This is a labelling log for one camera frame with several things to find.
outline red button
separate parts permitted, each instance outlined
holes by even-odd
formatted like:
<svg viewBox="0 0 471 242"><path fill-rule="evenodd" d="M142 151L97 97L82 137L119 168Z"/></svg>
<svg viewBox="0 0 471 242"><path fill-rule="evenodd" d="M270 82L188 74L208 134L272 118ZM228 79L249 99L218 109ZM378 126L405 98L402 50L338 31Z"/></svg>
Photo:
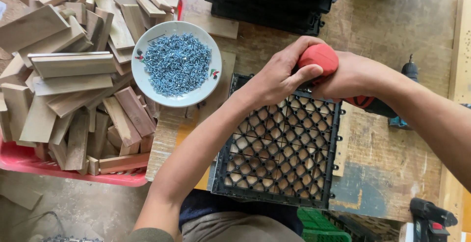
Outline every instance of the red button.
<svg viewBox="0 0 471 242"><path fill-rule="evenodd" d="M439 223L432 223L432 228L433 229L443 229L442 225Z"/></svg>

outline green sleeve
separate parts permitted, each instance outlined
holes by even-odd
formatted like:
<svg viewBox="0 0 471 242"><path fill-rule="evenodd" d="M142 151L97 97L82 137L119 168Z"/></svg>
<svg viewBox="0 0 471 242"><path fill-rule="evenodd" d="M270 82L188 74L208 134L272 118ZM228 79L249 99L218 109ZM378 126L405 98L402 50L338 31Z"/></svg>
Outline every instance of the green sleeve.
<svg viewBox="0 0 471 242"><path fill-rule="evenodd" d="M131 232L125 242L174 242L172 236L157 228L141 228Z"/></svg>

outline green plastic crate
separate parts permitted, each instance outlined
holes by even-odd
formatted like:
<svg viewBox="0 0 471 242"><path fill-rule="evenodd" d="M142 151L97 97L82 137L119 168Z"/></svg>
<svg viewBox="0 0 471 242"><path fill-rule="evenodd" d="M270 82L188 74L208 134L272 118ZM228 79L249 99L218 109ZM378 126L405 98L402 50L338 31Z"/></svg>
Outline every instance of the green plastic crate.
<svg viewBox="0 0 471 242"><path fill-rule="evenodd" d="M299 207L298 218L304 225L302 238L306 242L351 242L348 233L339 230L319 210Z"/></svg>

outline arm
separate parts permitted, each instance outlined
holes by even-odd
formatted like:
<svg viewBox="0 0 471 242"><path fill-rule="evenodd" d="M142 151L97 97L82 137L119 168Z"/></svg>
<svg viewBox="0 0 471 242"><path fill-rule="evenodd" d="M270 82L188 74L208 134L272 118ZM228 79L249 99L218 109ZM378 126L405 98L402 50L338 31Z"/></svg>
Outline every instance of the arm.
<svg viewBox="0 0 471 242"><path fill-rule="evenodd" d="M314 97L374 96L416 131L450 172L471 190L471 110L441 97L391 68L352 53L337 52L339 70Z"/></svg>
<svg viewBox="0 0 471 242"><path fill-rule="evenodd" d="M291 76L299 56L308 46L318 43L324 42L303 36L276 53L256 76L185 138L157 172L134 230L155 227L176 239L183 200L243 119L254 109L281 102L301 83L322 73L321 67L309 65Z"/></svg>

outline person's right hand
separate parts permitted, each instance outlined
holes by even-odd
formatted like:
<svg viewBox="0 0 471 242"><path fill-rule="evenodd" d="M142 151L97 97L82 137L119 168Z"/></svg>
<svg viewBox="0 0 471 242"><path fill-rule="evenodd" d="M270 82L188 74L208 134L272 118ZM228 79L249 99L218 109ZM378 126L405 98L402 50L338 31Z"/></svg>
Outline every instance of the person's right hand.
<svg viewBox="0 0 471 242"><path fill-rule="evenodd" d="M337 71L326 82L319 84L312 91L315 99L351 98L360 95L376 96L384 82L399 72L384 64L351 52L335 51L339 57Z"/></svg>

